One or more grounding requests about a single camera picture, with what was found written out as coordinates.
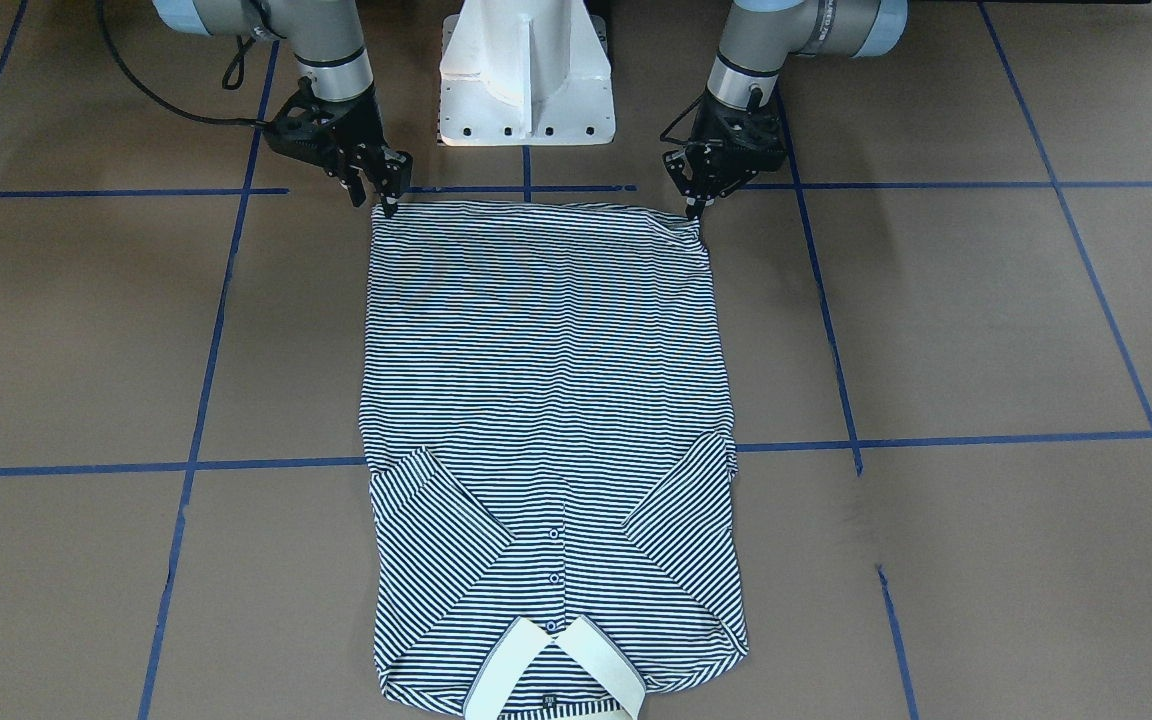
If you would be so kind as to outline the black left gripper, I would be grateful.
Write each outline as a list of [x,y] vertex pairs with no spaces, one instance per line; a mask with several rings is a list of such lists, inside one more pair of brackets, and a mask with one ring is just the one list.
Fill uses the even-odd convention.
[[782,167],[787,149],[768,101],[753,90],[732,108],[704,91],[664,129],[662,141],[675,146],[664,152],[664,169],[684,196],[685,217],[702,219],[714,200]]

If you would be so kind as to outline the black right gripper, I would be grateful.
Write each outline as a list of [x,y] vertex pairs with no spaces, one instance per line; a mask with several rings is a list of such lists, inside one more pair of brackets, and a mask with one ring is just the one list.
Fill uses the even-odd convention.
[[264,141],[276,154],[314,165],[335,179],[353,209],[365,205],[365,184],[370,184],[380,197],[382,215],[393,218],[410,191],[414,158],[385,138],[372,85],[353,99],[328,101],[314,94],[310,82],[298,83],[278,114],[264,123]]

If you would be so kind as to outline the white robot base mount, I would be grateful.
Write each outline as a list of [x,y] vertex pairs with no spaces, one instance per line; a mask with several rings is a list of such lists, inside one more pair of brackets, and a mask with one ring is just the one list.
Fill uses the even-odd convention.
[[591,146],[616,136],[611,59],[584,1],[467,1],[442,24],[439,141]]

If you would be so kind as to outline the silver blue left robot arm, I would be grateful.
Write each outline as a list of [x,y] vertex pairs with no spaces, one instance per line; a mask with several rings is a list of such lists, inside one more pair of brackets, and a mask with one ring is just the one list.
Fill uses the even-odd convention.
[[791,56],[869,58],[890,53],[908,26],[905,1],[735,1],[704,90],[682,113],[685,137],[660,132],[670,150],[662,161],[698,220],[787,160],[773,92]]

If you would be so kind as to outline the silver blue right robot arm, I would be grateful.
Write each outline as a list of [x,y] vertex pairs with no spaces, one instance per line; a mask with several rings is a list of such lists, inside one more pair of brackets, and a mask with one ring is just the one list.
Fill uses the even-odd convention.
[[300,68],[296,91],[262,137],[279,156],[324,170],[353,206],[376,197],[396,215],[414,160],[385,137],[361,14],[353,1],[156,1],[165,26],[188,35],[285,41]]

